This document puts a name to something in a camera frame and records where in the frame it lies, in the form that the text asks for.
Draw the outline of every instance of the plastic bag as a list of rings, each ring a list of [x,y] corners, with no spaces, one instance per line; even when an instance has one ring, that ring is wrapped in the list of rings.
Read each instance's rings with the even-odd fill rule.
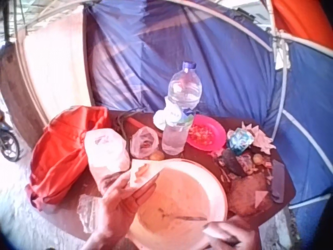
[[[96,229],[96,211],[99,207],[101,198],[89,196],[86,194],[80,195],[79,205],[76,212],[79,214],[83,232],[93,233]]]
[[[103,195],[108,177],[130,168],[126,141],[113,129],[98,129],[86,133],[84,147],[90,172]]]
[[[158,147],[157,133],[150,127],[140,128],[132,137],[131,154],[139,159],[151,155]]]

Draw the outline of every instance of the blue wrapper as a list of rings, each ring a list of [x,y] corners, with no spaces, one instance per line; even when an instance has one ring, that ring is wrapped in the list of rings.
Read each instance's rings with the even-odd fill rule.
[[[227,147],[230,148],[235,155],[241,155],[253,141],[254,137],[249,131],[238,128],[227,141]]]

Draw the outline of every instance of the red plate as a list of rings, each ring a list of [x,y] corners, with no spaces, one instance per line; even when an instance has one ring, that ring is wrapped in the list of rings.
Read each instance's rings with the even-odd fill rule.
[[[226,143],[226,132],[222,125],[213,118],[195,115],[187,142],[203,151],[216,151]]]

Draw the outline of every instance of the beige wall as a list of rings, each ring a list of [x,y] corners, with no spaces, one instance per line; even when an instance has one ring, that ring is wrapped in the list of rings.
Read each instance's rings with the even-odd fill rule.
[[[29,34],[23,41],[33,90],[50,121],[73,105],[91,106],[79,11]]]

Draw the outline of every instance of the orange bag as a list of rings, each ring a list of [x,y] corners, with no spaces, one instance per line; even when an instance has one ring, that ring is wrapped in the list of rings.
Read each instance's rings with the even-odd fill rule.
[[[89,130],[110,128],[104,107],[75,106],[54,118],[33,150],[30,184],[25,187],[31,204],[58,204],[88,165],[84,149]]]

